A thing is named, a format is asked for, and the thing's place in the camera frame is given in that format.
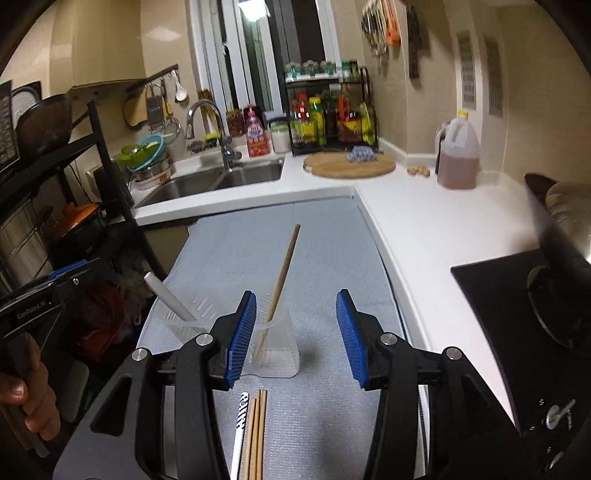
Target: red bottle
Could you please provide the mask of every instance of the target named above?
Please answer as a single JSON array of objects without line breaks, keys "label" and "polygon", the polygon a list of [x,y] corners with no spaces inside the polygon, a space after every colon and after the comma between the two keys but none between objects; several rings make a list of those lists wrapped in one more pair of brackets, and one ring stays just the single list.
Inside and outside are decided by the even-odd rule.
[{"label": "red bottle", "polygon": [[246,120],[246,146],[248,147],[249,157],[260,157],[268,155],[269,141],[265,135],[261,122],[256,117],[252,105],[249,105],[248,119]]}]

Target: gray mat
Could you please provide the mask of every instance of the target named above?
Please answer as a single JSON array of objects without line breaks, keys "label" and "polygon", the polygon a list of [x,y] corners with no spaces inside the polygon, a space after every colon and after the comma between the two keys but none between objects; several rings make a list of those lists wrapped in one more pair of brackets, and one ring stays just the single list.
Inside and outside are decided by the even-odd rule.
[{"label": "gray mat", "polygon": [[[202,218],[190,227],[165,283],[243,283],[245,289],[249,282],[275,283],[296,223],[301,231],[283,295],[300,372],[287,379],[246,375],[230,392],[216,392],[224,453],[230,462],[240,393],[266,388],[264,478],[359,480],[379,392],[362,391],[353,379],[336,321],[337,293],[348,288],[360,311],[375,315],[384,330],[403,333],[381,258],[355,202],[319,200]],[[138,345],[153,353],[181,346],[152,314]]]}]

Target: orange tool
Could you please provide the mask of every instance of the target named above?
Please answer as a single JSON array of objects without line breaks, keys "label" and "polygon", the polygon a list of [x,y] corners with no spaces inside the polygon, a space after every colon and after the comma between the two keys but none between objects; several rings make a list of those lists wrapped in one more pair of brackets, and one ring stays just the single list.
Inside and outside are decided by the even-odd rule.
[{"label": "orange tool", "polygon": [[392,5],[390,0],[382,0],[384,3],[384,10],[386,10],[386,16],[388,17],[388,28],[386,29],[386,43],[388,45],[400,45],[400,33],[398,32],[398,26],[394,15],[392,14]]}]

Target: dish scrubber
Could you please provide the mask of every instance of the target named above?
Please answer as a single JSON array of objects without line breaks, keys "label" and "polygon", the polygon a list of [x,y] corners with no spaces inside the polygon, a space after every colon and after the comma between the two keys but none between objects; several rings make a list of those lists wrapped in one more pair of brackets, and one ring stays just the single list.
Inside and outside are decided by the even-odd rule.
[{"label": "dish scrubber", "polygon": [[353,147],[351,153],[347,155],[347,160],[354,163],[376,161],[377,159],[378,156],[374,153],[371,147],[363,147],[360,145]]}]

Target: cabinet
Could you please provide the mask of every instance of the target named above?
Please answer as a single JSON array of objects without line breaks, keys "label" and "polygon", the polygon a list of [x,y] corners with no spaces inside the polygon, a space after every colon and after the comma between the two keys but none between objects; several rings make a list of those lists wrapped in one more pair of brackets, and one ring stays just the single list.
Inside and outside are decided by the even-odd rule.
[{"label": "cabinet", "polygon": [[51,94],[145,77],[141,0],[59,0],[50,47]]}]

